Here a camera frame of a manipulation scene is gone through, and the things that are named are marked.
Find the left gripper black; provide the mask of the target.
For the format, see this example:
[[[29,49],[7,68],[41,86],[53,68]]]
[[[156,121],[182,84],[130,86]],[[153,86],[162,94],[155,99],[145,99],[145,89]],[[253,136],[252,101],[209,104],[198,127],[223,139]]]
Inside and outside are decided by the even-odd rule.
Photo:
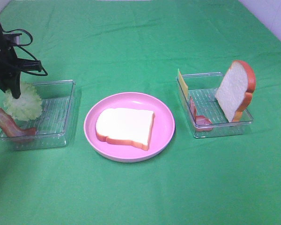
[[[41,76],[42,63],[33,54],[24,49],[32,44],[33,36],[24,29],[10,31],[3,30],[0,23],[0,90],[6,92],[8,87],[2,81],[10,79],[9,89],[13,98],[21,95],[21,72],[29,75]],[[15,48],[18,47],[27,53],[32,59],[18,58]]]

